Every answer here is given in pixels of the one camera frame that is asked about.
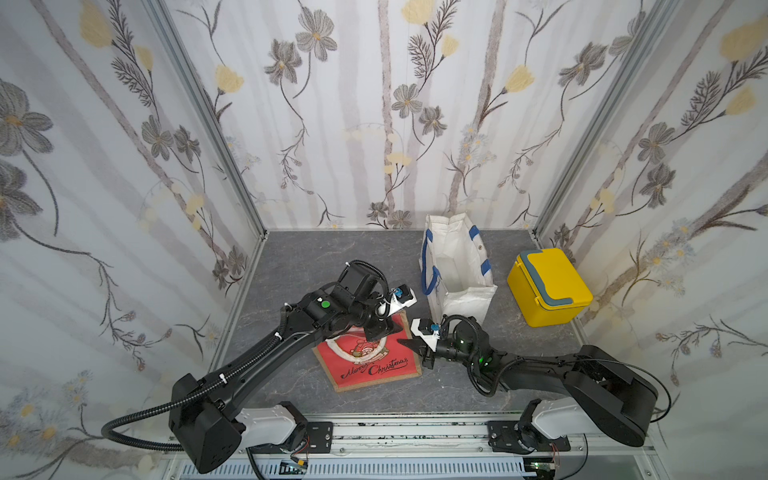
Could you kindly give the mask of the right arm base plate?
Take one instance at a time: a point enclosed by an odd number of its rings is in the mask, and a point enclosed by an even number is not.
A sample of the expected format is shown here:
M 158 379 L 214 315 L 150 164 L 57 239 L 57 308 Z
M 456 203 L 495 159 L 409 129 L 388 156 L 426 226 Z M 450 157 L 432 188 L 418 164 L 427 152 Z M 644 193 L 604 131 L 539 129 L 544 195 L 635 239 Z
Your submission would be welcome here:
M 521 421 L 488 421 L 488 445 L 493 452 L 529 455 L 533 453 L 568 452 L 566 437 L 549 438 L 531 424 Z

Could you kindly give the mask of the red Christmas jute bag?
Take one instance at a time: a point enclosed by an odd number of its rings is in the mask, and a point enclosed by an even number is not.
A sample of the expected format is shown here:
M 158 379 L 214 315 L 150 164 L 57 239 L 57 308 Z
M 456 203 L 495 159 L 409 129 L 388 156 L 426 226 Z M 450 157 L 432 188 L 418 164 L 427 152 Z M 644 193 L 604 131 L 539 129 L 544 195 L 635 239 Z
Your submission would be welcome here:
M 362 328 L 320 343 L 313 349 L 323 371 L 337 393 L 420 377 L 422 367 L 416 354 L 399 340 L 411 338 L 404 312 L 393 317 L 403 328 L 377 341 L 369 341 Z

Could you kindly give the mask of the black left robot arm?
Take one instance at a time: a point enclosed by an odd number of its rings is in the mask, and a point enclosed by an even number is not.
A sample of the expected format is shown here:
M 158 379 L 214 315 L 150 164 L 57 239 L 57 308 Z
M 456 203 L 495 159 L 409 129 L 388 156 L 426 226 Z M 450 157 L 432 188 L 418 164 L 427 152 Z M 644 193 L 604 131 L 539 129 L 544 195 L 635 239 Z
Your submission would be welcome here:
M 168 425 L 196 470 L 207 474 L 248 445 L 295 445 L 302 420 L 287 402 L 274 407 L 289 422 L 279 435 L 273 421 L 244 414 L 247 401 L 295 355 L 353 327 L 369 341 L 400 332 L 395 313 L 416 301 L 406 284 L 389 286 L 381 271 L 362 260 L 346 264 L 339 278 L 284 305 L 278 326 L 256 345 L 219 369 L 172 387 Z

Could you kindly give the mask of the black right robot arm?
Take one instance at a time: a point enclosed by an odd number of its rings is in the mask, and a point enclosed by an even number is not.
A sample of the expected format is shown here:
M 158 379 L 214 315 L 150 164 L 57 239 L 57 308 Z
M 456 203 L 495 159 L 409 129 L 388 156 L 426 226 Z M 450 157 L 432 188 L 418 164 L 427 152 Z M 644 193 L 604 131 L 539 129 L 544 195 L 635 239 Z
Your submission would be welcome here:
M 473 388 L 490 398 L 499 391 L 535 390 L 557 399 L 531 400 L 511 424 L 490 424 L 496 451 L 527 455 L 555 452 L 571 435 L 602 433 L 613 441 L 645 443 L 658 390 L 632 367 L 594 345 L 568 355 L 532 357 L 504 352 L 472 317 L 450 315 L 440 323 L 415 319 L 402 345 L 431 369 L 438 359 L 461 364 Z

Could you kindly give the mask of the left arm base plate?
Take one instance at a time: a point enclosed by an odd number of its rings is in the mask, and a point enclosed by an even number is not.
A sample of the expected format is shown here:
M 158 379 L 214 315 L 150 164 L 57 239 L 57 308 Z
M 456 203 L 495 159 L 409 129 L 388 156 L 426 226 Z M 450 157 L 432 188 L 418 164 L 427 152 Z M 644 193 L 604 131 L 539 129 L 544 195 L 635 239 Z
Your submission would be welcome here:
M 329 454 L 332 448 L 334 424 L 332 422 L 300 423 L 281 447 L 295 454 Z

